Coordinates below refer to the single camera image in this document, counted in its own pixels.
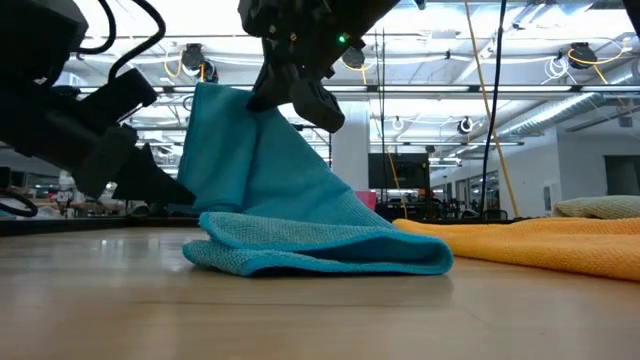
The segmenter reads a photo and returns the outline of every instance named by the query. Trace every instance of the yellow towel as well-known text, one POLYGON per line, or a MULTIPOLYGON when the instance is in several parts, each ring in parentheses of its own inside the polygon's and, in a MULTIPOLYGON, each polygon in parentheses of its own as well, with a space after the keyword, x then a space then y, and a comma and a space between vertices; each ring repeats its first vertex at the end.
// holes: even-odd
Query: yellow towel
POLYGON ((640 217, 640 196, 603 196, 561 201, 553 207, 553 216, 598 219, 640 217))
POLYGON ((640 281, 640 219, 534 219, 512 225, 393 223, 444 240, 456 256, 640 281))

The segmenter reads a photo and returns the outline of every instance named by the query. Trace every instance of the pink object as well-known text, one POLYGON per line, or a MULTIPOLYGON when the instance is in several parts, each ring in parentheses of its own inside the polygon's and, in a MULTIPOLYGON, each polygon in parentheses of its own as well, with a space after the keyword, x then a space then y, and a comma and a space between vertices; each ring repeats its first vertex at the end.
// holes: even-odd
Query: pink object
POLYGON ((356 195, 369 209, 376 209, 376 193, 371 191, 356 191, 356 195))

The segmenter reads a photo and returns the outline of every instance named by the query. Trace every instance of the white pillar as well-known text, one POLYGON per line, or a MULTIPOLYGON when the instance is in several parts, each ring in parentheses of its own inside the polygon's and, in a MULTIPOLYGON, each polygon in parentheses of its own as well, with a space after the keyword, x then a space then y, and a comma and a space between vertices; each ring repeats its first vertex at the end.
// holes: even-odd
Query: white pillar
POLYGON ((354 191, 369 190, 369 103, 341 102, 342 129, 332 137, 333 172, 354 191))

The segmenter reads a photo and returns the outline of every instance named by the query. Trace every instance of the wooden table surface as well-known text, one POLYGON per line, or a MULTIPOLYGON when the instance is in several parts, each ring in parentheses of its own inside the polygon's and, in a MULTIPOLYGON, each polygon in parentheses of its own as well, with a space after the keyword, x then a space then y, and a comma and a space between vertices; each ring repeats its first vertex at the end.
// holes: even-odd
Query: wooden table surface
POLYGON ((640 285, 457 259, 447 276, 243 279, 184 229, 0 238, 0 359, 640 359, 640 285))

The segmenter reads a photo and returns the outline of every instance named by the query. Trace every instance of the blue microfiber towel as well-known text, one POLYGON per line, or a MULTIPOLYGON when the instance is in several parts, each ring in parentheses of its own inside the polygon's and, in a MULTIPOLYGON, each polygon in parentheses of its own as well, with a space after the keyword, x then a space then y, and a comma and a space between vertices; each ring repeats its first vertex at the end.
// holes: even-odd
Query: blue microfiber towel
POLYGON ((365 207, 277 109, 251 93, 197 86, 178 180, 197 197, 209 241, 187 259, 241 276, 274 267, 435 275, 453 264, 441 240, 404 233, 365 207))

